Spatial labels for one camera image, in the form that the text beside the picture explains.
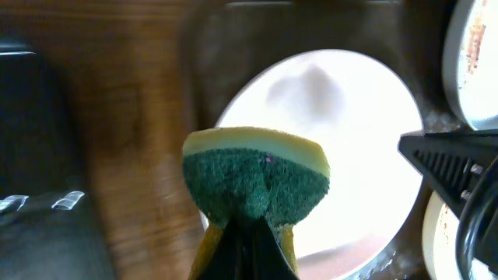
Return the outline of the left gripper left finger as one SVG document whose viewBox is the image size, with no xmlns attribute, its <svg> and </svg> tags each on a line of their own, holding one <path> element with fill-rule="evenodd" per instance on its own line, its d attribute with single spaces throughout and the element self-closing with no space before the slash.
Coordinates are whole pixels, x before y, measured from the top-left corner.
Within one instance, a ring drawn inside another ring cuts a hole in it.
<svg viewBox="0 0 498 280">
<path fill-rule="evenodd" d="M 206 268 L 197 280 L 243 280 L 244 279 L 244 235 L 233 219 L 223 230 Z"/>
</svg>

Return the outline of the green yellow sponge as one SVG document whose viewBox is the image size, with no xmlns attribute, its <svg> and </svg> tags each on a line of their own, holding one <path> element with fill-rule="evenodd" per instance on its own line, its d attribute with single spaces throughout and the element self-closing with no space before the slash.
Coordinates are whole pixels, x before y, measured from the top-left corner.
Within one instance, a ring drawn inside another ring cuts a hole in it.
<svg viewBox="0 0 498 280">
<path fill-rule="evenodd" d="M 268 223 L 298 277 L 293 227 L 328 193 L 330 167 L 322 147 L 266 128 L 212 128 L 191 133 L 182 147 L 184 182 L 208 227 L 189 277 L 206 268 L 230 220 L 245 236 Z"/>
</svg>

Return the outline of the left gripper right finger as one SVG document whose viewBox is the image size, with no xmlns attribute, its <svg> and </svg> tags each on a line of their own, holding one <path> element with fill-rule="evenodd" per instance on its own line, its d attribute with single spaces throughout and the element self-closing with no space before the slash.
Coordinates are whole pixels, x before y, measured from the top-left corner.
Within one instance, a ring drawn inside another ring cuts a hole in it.
<svg viewBox="0 0 498 280">
<path fill-rule="evenodd" d="M 298 280 L 284 257 L 264 218 L 256 221 L 245 236 L 247 280 Z"/>
</svg>

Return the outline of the white plate bottom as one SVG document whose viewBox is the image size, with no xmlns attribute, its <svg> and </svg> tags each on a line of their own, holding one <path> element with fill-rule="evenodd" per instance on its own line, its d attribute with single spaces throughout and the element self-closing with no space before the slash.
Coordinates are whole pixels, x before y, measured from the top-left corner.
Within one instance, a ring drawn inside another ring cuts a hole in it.
<svg viewBox="0 0 498 280">
<path fill-rule="evenodd" d="M 427 204 L 423 220 L 422 247 L 426 269 L 433 280 L 461 280 L 456 260 L 456 236 L 459 218 L 434 191 Z M 497 269 L 489 259 L 487 247 L 475 247 L 471 273 L 474 279 L 497 280 Z"/>
</svg>

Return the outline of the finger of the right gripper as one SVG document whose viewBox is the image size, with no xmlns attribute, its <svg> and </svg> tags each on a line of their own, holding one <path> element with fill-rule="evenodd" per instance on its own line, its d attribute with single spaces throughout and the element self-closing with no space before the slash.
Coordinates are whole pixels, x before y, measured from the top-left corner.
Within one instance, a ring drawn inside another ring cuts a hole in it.
<svg viewBox="0 0 498 280">
<path fill-rule="evenodd" d="M 459 216 L 480 177 L 497 157 L 497 133 L 403 135 L 398 150 Z"/>
</svg>

